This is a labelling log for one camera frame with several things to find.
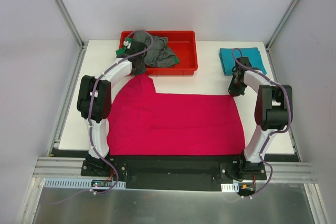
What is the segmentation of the magenta t shirt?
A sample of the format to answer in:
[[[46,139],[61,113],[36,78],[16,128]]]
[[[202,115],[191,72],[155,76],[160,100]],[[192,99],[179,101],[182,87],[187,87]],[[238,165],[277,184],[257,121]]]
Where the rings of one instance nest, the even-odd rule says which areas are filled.
[[[112,155],[236,155],[245,148],[232,97],[158,93],[144,74],[121,88],[108,122]]]

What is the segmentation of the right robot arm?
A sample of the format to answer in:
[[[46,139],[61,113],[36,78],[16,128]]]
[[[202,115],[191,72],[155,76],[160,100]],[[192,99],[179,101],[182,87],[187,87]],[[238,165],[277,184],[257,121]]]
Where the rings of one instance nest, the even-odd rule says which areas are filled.
[[[254,118],[256,128],[249,144],[244,148],[236,166],[242,179],[261,171],[265,151],[277,134],[289,130],[292,118],[292,86],[279,84],[251,66],[247,57],[234,58],[235,67],[228,93],[231,97],[245,94],[250,87],[257,94]]]

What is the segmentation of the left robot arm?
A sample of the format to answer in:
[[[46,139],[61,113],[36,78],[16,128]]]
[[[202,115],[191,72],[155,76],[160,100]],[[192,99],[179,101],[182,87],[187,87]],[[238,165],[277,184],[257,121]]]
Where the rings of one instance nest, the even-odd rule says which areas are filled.
[[[88,129],[90,147],[86,161],[93,164],[92,169],[99,176],[106,176],[111,170],[107,160],[110,154],[107,117],[112,107],[112,88],[123,77],[146,71],[144,57],[148,49],[143,42],[126,39],[110,67],[96,76],[85,75],[81,78],[77,110]]]

